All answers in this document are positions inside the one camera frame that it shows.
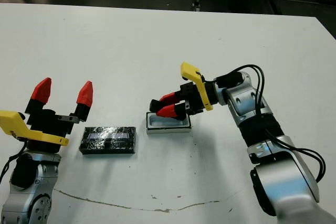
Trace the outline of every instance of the table surface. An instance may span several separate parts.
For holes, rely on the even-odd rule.
[[[227,107],[193,116],[190,133],[146,134],[150,100],[184,83],[182,61],[206,79],[260,65],[284,132],[324,156],[320,206],[336,215],[336,42],[317,19],[24,4],[1,4],[0,17],[0,109],[23,112],[35,85],[51,77],[46,108],[68,114],[93,83],[88,120],[59,152],[48,223],[276,223],[258,204],[254,166]],[[83,156],[85,126],[135,126],[136,153]],[[5,134],[1,143],[4,164],[22,144]]]

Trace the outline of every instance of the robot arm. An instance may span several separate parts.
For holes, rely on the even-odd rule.
[[[40,82],[33,91],[25,113],[29,114],[27,128],[24,115],[14,111],[0,111],[0,127],[3,131],[24,142],[22,150],[4,167],[0,182],[8,170],[10,161],[16,166],[10,180],[10,192],[1,213],[1,224],[47,223],[51,210],[51,195],[58,177],[61,146],[69,142],[73,124],[86,121],[92,104],[92,83],[88,81],[80,90],[74,113],[56,115],[43,109],[50,96],[51,79]]]
[[[256,165],[250,176],[263,211],[276,216],[278,223],[336,223],[336,218],[317,204],[317,181],[325,173],[323,158],[319,159],[322,171],[316,181],[299,154],[313,156],[313,151],[293,146],[266,100],[259,96],[262,92],[253,88],[249,74],[233,71],[214,81],[205,81],[198,69],[185,62],[181,74],[196,84],[181,85],[180,91],[165,95],[160,101],[152,100],[152,112],[181,120],[186,113],[211,110],[216,103],[228,105],[247,144],[250,160]],[[185,103],[175,104],[181,100]]]

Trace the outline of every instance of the black rectangular object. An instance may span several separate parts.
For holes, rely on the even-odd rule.
[[[135,127],[85,127],[83,154],[135,153]]]

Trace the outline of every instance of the black wire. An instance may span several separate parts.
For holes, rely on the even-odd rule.
[[[310,156],[310,157],[314,158],[315,160],[317,160],[319,162],[319,165],[320,165],[320,170],[319,170],[319,173],[316,177],[316,182],[318,183],[319,181],[321,181],[321,179],[325,175],[326,163],[325,163],[323,157],[318,152],[316,152],[314,150],[311,150],[311,149],[307,149],[307,148],[296,148],[295,146],[287,144],[287,143],[281,141],[280,139],[276,138],[275,136],[273,136],[267,129],[265,130],[265,133],[266,133],[266,136],[269,137],[270,140],[273,143],[275,142],[275,143],[281,145],[282,148],[285,148],[285,149],[290,150],[290,151],[300,152],[302,154],[305,154],[305,155]]]
[[[7,172],[8,169],[9,169],[9,164],[10,164],[10,162],[13,161],[13,160],[15,160],[15,159],[17,159],[18,157],[20,157],[20,155],[21,155],[21,154],[23,153],[23,151],[25,150],[26,146],[27,146],[27,141],[25,141],[25,143],[24,143],[22,149],[21,149],[17,154],[15,154],[15,155],[9,157],[7,163],[5,164],[4,168],[2,169],[2,172],[1,172],[1,175],[0,175],[0,184],[1,184],[1,181],[2,181],[3,177],[5,176],[6,172]]]
[[[243,65],[239,68],[236,68],[235,70],[231,71],[230,73],[233,73],[233,72],[237,72],[237,71],[240,71],[244,68],[252,68],[257,76],[258,76],[258,86],[257,86],[257,91],[256,91],[256,97],[255,97],[255,110],[256,110],[256,115],[257,116],[261,116],[261,100],[263,98],[263,92],[264,92],[264,86],[265,86],[265,76],[264,76],[264,72],[263,70],[257,66],[257,65],[253,65],[253,64],[249,64],[249,65]],[[260,92],[259,92],[259,87],[260,87],[260,75],[258,73],[258,70],[260,72],[260,75],[261,75],[261,89],[260,89]],[[287,149],[287,150],[290,150],[290,151],[297,151],[297,152],[300,152],[302,154],[305,154],[307,156],[310,156],[312,158],[314,158],[315,160],[317,160],[319,162],[319,165],[320,165],[320,169],[319,169],[319,173],[316,177],[316,182],[318,183],[325,175],[325,171],[326,171],[326,163],[323,159],[323,157],[316,151],[314,150],[311,150],[311,149],[307,149],[307,148],[296,148],[290,144],[287,144],[281,140],[279,140],[278,138],[276,138],[275,136],[273,136],[267,129],[265,129],[265,134],[267,137],[270,138],[270,140],[273,142],[273,143],[277,143],[279,145],[281,145],[281,147]]]
[[[238,72],[244,68],[252,68],[256,73],[257,73],[257,76],[258,76],[258,86],[257,86],[257,91],[256,91],[256,97],[255,97],[255,109],[256,109],[256,114],[257,116],[260,116],[261,115],[261,99],[263,97],[263,92],[264,92],[264,85],[265,85],[265,76],[264,76],[264,72],[263,70],[257,66],[257,65],[254,65],[254,64],[247,64],[247,65],[243,65],[239,68],[236,68],[234,70],[232,70],[230,73],[234,73],[234,72]],[[259,73],[257,71],[257,69],[260,71],[260,74],[261,74],[261,89],[260,89],[260,92],[259,92],[259,85],[260,85],[260,76],[259,76]]]

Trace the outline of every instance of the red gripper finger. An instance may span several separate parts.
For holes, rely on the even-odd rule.
[[[92,82],[87,81],[78,94],[77,103],[85,104],[88,107],[92,105],[93,87]]]
[[[158,116],[162,116],[164,118],[175,118],[177,114],[175,112],[175,104],[171,104],[163,107],[156,113]]]
[[[38,85],[36,85],[30,98],[46,104],[50,96],[50,88],[51,88],[51,79],[47,77]]]
[[[180,100],[176,97],[175,92],[166,94],[160,99],[160,102],[166,105],[175,104],[175,103],[178,103],[179,101]]]

